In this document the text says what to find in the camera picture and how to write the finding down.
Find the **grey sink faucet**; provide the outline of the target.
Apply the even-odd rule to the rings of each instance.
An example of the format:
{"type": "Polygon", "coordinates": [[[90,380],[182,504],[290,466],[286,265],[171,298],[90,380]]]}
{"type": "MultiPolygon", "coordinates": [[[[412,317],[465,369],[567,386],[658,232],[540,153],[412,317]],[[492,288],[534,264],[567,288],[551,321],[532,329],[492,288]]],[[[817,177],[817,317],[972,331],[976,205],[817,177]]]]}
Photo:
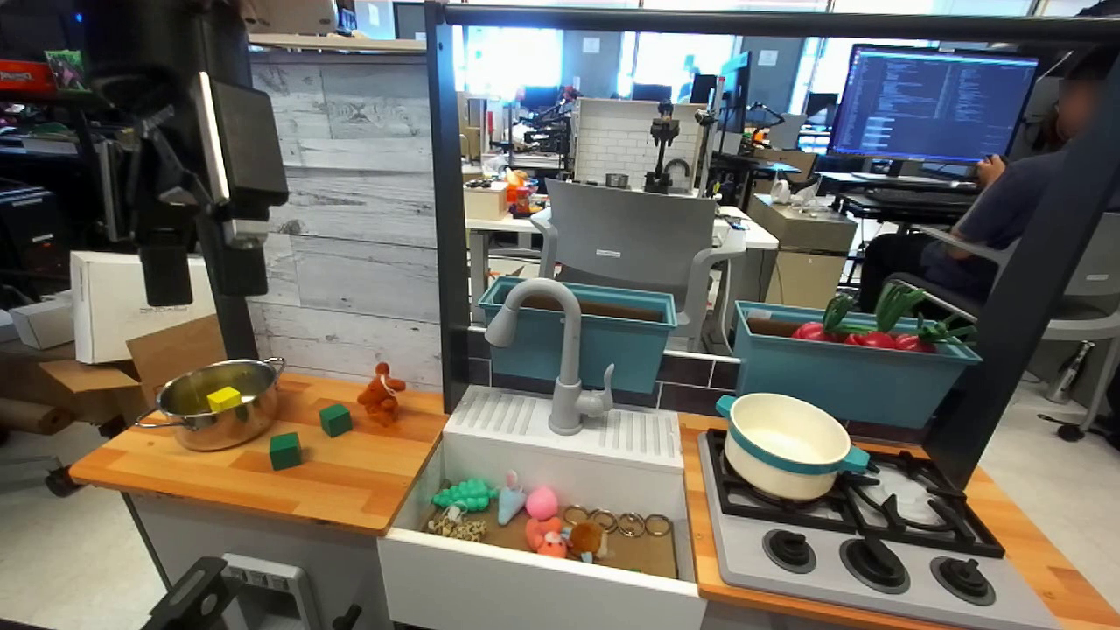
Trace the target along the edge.
{"type": "Polygon", "coordinates": [[[519,329],[519,313],[532,298],[551,298],[561,308],[561,369],[552,380],[552,407],[551,407],[551,429],[570,436],[582,429],[584,415],[604,420],[612,412],[612,373],[617,369],[602,371],[602,389],[582,389],[582,302],[561,281],[521,281],[500,313],[488,327],[491,348],[507,348],[519,329]]]}

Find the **yellow block in pot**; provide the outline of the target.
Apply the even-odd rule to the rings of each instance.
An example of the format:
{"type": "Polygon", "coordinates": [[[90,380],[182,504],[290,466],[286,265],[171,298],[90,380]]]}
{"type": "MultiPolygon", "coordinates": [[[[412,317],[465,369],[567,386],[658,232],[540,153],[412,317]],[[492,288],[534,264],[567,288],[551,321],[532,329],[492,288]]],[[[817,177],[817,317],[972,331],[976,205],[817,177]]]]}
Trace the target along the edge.
{"type": "Polygon", "coordinates": [[[243,393],[231,389],[231,386],[213,389],[213,393],[205,397],[205,410],[209,410],[209,412],[229,412],[229,410],[236,410],[236,407],[243,407],[243,393]]]}

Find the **grey office chair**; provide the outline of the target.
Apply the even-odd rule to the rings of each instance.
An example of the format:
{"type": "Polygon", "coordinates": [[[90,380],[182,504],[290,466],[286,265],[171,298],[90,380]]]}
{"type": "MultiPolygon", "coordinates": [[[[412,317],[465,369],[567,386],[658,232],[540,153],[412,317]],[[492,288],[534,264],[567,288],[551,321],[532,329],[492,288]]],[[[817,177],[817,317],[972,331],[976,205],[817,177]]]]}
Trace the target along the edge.
{"type": "Polygon", "coordinates": [[[709,270],[747,253],[706,197],[551,183],[544,277],[665,291],[680,308],[680,348],[705,348],[709,270]]]}

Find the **green block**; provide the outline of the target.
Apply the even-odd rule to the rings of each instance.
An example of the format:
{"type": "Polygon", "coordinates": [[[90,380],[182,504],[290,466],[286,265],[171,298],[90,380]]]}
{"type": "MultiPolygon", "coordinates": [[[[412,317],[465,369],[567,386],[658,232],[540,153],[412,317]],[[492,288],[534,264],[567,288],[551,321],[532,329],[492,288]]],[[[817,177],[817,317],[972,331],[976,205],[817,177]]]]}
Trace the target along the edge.
{"type": "Polygon", "coordinates": [[[296,435],[274,435],[269,436],[269,466],[293,469],[301,462],[301,436],[296,435]]]}
{"type": "Polygon", "coordinates": [[[322,407],[318,410],[318,427],[328,435],[328,436],[339,436],[355,427],[355,415],[346,407],[331,404],[331,407],[322,407]]]}

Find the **green bumpy toy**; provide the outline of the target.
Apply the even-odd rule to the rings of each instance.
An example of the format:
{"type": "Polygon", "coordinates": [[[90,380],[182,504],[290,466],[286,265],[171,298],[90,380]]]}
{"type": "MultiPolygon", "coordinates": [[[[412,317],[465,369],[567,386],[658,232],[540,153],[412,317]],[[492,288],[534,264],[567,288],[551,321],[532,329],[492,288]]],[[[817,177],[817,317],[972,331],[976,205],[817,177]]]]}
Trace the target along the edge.
{"type": "Polygon", "coordinates": [[[496,501],[496,485],[479,477],[451,483],[430,496],[433,506],[457,506],[468,515],[488,510],[492,501],[496,501]]]}

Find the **computer monitor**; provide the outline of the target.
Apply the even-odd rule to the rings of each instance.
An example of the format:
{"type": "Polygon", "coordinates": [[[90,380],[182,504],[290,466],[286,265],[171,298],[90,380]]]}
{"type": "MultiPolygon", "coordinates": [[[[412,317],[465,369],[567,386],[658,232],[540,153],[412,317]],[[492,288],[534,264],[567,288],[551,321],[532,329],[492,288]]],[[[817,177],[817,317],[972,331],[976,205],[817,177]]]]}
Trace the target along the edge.
{"type": "Polygon", "coordinates": [[[1010,147],[1038,60],[986,48],[853,44],[828,151],[972,163],[1010,147]]]}

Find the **right teal planter box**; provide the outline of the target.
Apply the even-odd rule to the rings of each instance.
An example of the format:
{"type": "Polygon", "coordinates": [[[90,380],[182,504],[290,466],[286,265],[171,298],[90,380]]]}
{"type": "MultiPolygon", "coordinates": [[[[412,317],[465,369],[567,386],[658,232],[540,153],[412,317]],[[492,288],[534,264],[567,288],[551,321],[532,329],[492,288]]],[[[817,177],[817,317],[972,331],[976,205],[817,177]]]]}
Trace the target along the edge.
{"type": "Polygon", "coordinates": [[[848,425],[924,429],[950,389],[979,363],[954,335],[919,351],[912,317],[899,321],[903,343],[799,335],[799,327],[817,321],[812,308],[740,302],[740,393],[783,393],[848,425]]]}

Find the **green block front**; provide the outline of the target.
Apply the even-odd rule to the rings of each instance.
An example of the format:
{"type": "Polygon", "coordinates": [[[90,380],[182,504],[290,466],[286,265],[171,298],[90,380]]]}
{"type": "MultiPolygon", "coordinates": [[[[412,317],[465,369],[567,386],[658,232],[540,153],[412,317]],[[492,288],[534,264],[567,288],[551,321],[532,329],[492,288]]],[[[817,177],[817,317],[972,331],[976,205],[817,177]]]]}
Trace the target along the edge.
{"type": "Polygon", "coordinates": [[[274,435],[269,436],[269,466],[293,469],[301,462],[301,436],[296,435],[274,435]]]}

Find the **salmon pink toy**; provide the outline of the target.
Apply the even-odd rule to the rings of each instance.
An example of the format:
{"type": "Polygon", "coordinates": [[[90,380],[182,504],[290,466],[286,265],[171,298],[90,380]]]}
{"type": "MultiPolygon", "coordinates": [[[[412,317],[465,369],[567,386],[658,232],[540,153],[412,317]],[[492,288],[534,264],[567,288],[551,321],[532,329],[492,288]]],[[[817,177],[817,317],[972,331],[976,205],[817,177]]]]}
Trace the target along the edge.
{"type": "Polygon", "coordinates": [[[570,554],[570,530],[561,518],[530,518],[526,541],[532,554],[567,557],[570,554]]]}

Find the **green block rear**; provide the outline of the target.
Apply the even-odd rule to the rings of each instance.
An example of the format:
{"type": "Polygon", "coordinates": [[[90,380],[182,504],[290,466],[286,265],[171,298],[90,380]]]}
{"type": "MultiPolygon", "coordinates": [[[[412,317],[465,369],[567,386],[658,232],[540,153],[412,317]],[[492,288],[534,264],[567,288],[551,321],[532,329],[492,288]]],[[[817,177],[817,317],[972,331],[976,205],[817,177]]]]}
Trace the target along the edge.
{"type": "Polygon", "coordinates": [[[355,427],[355,415],[346,407],[331,404],[331,407],[322,407],[318,410],[318,427],[328,435],[328,436],[339,436],[355,427]]]}

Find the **pink ball toy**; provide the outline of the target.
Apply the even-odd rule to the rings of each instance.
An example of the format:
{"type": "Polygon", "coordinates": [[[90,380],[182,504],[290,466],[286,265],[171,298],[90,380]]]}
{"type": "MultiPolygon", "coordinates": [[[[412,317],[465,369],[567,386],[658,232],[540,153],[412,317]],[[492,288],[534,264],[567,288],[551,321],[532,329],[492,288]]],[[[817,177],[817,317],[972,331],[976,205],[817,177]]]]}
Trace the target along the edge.
{"type": "Polygon", "coordinates": [[[526,496],[526,510],[532,518],[552,518],[561,510],[561,492],[552,485],[534,485],[530,496],[526,496]]]}

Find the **teal planter box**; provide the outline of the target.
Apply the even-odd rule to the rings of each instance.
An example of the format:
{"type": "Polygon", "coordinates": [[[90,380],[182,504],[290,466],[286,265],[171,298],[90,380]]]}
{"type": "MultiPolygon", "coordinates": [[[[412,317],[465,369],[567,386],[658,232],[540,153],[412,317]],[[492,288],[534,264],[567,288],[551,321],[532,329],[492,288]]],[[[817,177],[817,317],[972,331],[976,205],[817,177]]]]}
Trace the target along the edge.
{"type": "MultiPolygon", "coordinates": [[[[582,303],[582,380],[600,389],[612,369],[612,389],[652,397],[660,354],[680,329],[673,293],[573,284],[582,303]]],[[[552,298],[530,298],[516,315],[507,348],[491,351],[500,378],[552,380],[561,373],[563,308],[552,298]]]]}
{"type": "Polygon", "coordinates": [[[954,335],[919,351],[912,317],[899,321],[903,343],[799,335],[799,327],[817,321],[812,308],[740,302],[740,393],[783,393],[848,425],[924,429],[950,389],[979,363],[954,335]]]}

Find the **cardboard box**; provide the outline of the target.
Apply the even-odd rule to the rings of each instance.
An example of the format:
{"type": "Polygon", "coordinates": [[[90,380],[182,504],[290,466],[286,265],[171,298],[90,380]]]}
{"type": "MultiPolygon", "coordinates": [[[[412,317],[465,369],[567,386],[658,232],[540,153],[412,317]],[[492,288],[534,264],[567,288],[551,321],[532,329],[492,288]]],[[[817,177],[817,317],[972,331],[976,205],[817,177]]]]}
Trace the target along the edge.
{"type": "Polygon", "coordinates": [[[224,357],[220,327],[213,315],[147,331],[125,343],[125,357],[114,363],[77,363],[68,357],[43,362],[38,371],[51,389],[51,398],[68,407],[75,420],[107,425],[136,420],[152,410],[156,389],[188,369],[202,369],[224,357]]]}

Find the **seated person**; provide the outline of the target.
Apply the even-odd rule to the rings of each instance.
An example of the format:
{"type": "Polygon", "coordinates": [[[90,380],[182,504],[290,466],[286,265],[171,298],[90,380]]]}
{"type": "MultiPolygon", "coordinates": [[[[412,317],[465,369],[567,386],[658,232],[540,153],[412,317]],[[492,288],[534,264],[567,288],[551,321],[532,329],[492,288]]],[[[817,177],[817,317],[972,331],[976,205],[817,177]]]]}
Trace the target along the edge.
{"type": "MultiPolygon", "coordinates": [[[[1100,88],[1118,64],[1114,44],[1100,44],[1086,53],[1059,83],[1059,97],[1049,109],[1053,147],[1030,156],[985,156],[976,175],[985,194],[972,205],[953,223],[958,243],[1007,250],[1030,229],[1043,194],[1059,173],[1067,147],[1086,130],[1100,88]]],[[[997,265],[985,264],[961,250],[945,243],[931,243],[924,233],[883,233],[866,250],[856,308],[873,313],[880,293],[891,273],[912,273],[933,288],[945,288],[958,298],[985,302],[997,265]]]]}

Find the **orange toy figure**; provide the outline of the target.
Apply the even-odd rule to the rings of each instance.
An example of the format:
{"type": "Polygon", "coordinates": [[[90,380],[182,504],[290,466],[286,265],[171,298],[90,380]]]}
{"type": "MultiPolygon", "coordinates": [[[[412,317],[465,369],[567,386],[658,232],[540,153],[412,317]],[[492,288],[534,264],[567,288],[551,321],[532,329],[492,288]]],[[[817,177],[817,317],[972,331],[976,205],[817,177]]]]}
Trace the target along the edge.
{"type": "Polygon", "coordinates": [[[374,425],[392,425],[402,410],[398,397],[407,393],[407,380],[392,373],[388,363],[377,363],[365,393],[357,397],[357,407],[374,425]]]}

